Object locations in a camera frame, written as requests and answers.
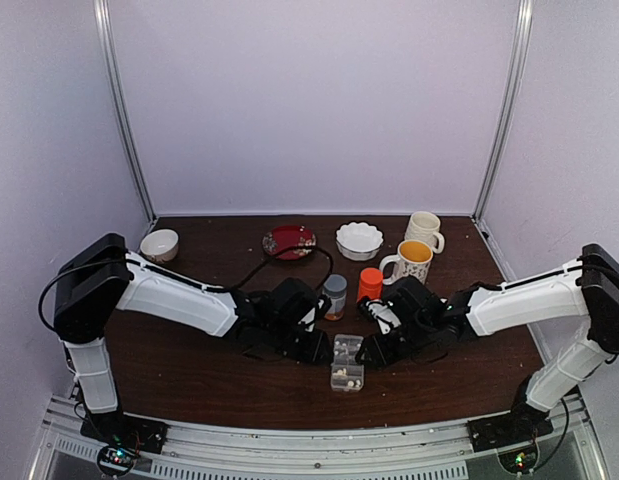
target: gray lid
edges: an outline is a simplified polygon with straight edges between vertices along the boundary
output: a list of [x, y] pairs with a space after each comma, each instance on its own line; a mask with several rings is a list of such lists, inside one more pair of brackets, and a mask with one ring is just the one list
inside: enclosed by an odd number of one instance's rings
[[329, 278], [322, 287], [322, 291], [330, 297], [344, 295], [347, 290], [347, 279], [342, 275], [329, 275]]

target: bowl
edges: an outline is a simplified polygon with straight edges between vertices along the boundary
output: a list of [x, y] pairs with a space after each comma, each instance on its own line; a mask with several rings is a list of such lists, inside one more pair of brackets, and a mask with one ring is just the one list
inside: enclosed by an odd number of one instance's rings
[[173, 230], [156, 230], [140, 242], [140, 253], [150, 262], [170, 262], [178, 254], [178, 234]]
[[382, 232], [366, 222], [348, 223], [336, 231], [338, 251], [354, 262], [371, 260], [380, 251], [382, 242]]

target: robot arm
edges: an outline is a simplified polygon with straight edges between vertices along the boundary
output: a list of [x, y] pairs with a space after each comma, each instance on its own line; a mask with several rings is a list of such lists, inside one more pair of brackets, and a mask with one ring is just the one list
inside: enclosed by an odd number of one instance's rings
[[322, 364], [331, 361], [332, 350], [314, 324], [329, 306], [328, 299], [293, 278], [257, 296], [206, 285], [128, 252], [119, 235], [105, 235], [61, 268], [56, 289], [54, 330], [93, 430], [83, 433], [120, 445], [135, 442], [135, 437], [125, 440], [129, 431], [155, 437], [166, 428], [150, 422], [129, 426], [133, 419], [123, 415], [104, 339], [115, 309], [144, 312], [248, 345], [266, 344], [289, 358]]
[[619, 264], [595, 244], [560, 269], [498, 286], [476, 284], [448, 301], [415, 278], [401, 279], [382, 301], [363, 300], [359, 308], [380, 325], [381, 333], [366, 338], [358, 354], [359, 362], [376, 368], [435, 341], [462, 341], [551, 318], [591, 319], [571, 344], [523, 382], [502, 422], [498, 417], [470, 422], [476, 450], [528, 437], [539, 426], [550, 428], [543, 422], [560, 399], [619, 355]]

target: white mug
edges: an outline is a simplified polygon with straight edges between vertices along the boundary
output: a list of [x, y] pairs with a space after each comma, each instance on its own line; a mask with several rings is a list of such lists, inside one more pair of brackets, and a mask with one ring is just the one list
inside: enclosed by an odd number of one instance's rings
[[420, 240], [429, 245], [433, 253], [442, 253], [445, 237], [440, 233], [440, 219], [429, 212], [414, 213], [409, 219], [405, 240]]
[[391, 277], [385, 278], [382, 283], [391, 285], [399, 278], [411, 275], [424, 285], [432, 258], [433, 251], [429, 245], [418, 240], [405, 240], [398, 245], [396, 255], [389, 255], [380, 262], [378, 267], [380, 271], [383, 271], [390, 263], [396, 264]]

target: transparent container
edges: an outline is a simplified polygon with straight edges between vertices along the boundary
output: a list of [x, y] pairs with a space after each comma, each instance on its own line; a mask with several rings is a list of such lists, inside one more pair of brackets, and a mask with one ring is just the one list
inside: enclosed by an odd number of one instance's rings
[[365, 384], [365, 367], [356, 363], [364, 337], [338, 334], [333, 342], [331, 389], [335, 392], [358, 392]]
[[342, 275], [330, 275], [322, 287], [322, 293], [331, 300], [331, 307], [325, 314], [325, 320], [340, 320], [345, 314], [347, 303], [347, 279]]

